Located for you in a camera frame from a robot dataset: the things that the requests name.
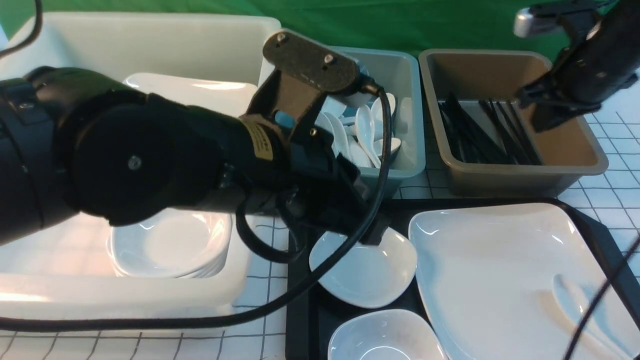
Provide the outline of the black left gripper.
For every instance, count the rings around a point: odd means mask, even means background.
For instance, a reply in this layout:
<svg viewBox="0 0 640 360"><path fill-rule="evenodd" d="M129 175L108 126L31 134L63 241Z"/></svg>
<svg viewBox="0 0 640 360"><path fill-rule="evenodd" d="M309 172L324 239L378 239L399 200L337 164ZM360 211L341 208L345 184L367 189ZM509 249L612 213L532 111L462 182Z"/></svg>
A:
<svg viewBox="0 0 640 360"><path fill-rule="evenodd" d="M379 246L391 220L378 212L370 223L370 206L356 188L359 169L335 155L334 137L313 119L286 130L258 114L238 120L252 143L256 164L235 176L244 198L235 209L237 228L248 215L277 215L291 230L309 227L353 235L365 246Z"/></svg>

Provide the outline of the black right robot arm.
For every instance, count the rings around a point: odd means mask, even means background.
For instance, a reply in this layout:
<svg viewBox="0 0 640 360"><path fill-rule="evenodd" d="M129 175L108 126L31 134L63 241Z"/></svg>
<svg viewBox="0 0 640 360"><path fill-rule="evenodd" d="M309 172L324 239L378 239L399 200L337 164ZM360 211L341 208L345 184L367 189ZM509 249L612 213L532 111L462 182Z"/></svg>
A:
<svg viewBox="0 0 640 360"><path fill-rule="evenodd" d="M567 121L598 112L602 103L639 79L640 3L614 0L556 0L519 10L513 32L531 38L563 30L569 45L550 70L517 91L522 109L534 105L535 132L555 129Z"/></svg>

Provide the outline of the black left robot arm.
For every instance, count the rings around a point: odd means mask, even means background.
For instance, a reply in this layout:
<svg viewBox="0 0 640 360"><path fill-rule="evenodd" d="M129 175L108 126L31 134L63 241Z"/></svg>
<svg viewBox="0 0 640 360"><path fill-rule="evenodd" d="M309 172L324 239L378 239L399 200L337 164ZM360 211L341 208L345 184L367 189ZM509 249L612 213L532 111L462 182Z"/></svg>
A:
<svg viewBox="0 0 640 360"><path fill-rule="evenodd" d="M81 68L42 66L1 82L1 243L78 213L121 227L167 208L249 215L293 231L378 235L381 196L363 198L359 170L330 150L314 117L336 85L276 70L239 118L183 105Z"/></svg>

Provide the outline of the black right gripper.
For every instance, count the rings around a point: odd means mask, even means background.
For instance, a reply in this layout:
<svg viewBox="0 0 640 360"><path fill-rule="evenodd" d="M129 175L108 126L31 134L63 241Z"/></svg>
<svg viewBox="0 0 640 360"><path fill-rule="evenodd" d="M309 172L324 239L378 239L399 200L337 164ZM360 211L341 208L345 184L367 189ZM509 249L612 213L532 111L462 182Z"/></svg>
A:
<svg viewBox="0 0 640 360"><path fill-rule="evenodd" d="M629 88L637 81L638 67L638 45L581 45L563 62L522 86L516 97L523 106L536 103L532 129L547 132L582 116L579 107L601 104Z"/></svg>

